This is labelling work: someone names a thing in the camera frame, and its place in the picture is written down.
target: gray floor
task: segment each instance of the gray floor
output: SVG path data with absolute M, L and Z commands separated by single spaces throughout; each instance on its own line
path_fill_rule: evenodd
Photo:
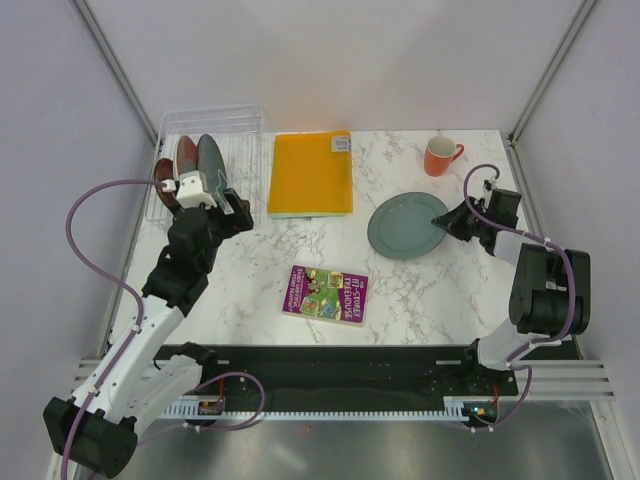
M 168 422 L 156 422 L 153 430 Z M 119 480 L 604 480 L 588 407 L 528 404 L 493 434 L 436 423 L 263 422 L 176 430 L 138 449 Z

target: white wall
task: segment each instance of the white wall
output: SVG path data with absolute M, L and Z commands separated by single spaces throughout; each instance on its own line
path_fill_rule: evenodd
M 640 449 L 640 2 L 600 2 L 520 142 L 561 245 L 592 259 L 587 353 L 605 361 Z
M 154 121 L 255 102 L 300 131 L 510 129 L 580 1 L 89 3 Z
M 67 246 L 67 210 L 100 182 L 146 178 L 152 151 L 66 0 L 1 2 L 0 65 L 0 465 L 36 479 L 52 453 L 44 406 L 95 352 L 111 292 Z M 81 248 L 107 268 L 121 263 L 134 188 L 79 212 Z

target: marble table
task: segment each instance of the marble table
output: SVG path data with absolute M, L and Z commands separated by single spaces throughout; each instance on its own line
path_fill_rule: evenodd
M 439 178 L 427 176 L 427 141 L 446 135 L 465 153 Z M 493 163 L 499 187 L 515 190 L 497 130 L 353 132 L 354 213 L 340 218 L 269 220 L 222 244 L 210 285 L 167 344 L 252 345 L 442 345 L 468 344 L 507 316 L 514 269 L 488 254 L 477 240 L 446 237 L 432 252 L 393 261 L 374 252 L 367 224 L 376 207 L 403 192 L 428 192 L 449 209 L 462 201 L 469 169 Z M 490 171 L 478 172 L 471 194 L 479 195 Z M 526 228 L 520 213 L 520 228 Z M 140 290 L 166 245 L 164 229 L 144 220 L 127 281 Z M 369 275 L 362 327 L 334 325 L 281 313 L 293 264 Z M 135 313 L 125 293 L 113 334 Z

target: mug handle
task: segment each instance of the mug handle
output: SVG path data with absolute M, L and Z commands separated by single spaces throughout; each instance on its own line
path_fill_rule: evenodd
M 458 158 L 460 155 L 462 155 L 464 153 L 464 145 L 462 145 L 461 143 L 458 143 L 456 145 L 456 148 L 459 148 L 458 153 L 456 153 L 453 158 L 451 159 L 451 162 L 453 163 L 453 161 Z

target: purple book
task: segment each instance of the purple book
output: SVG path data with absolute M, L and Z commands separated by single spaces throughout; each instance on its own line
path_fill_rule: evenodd
M 364 275 L 294 265 L 284 313 L 362 325 L 369 279 Z

